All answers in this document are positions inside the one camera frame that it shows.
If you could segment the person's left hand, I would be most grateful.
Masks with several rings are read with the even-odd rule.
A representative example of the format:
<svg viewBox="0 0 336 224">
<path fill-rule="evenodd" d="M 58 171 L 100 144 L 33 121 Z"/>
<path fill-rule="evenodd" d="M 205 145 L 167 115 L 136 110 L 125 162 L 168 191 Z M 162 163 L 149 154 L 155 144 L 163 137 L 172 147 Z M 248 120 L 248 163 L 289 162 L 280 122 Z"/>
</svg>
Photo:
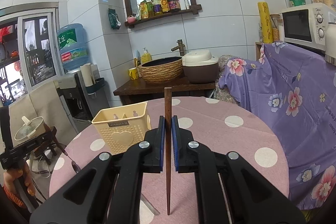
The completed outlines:
<svg viewBox="0 0 336 224">
<path fill-rule="evenodd" d="M 17 178 L 23 177 L 25 186 L 27 187 L 27 192 L 30 196 L 34 196 L 36 194 L 36 190 L 32 181 L 31 173 L 29 166 L 25 162 L 24 167 L 22 169 L 8 169 L 4 172 L 4 186 L 3 190 L 5 194 L 9 198 L 9 200 L 13 201 L 17 205 L 22 201 L 19 197 L 18 191 L 15 188 L 14 181 Z"/>
</svg>

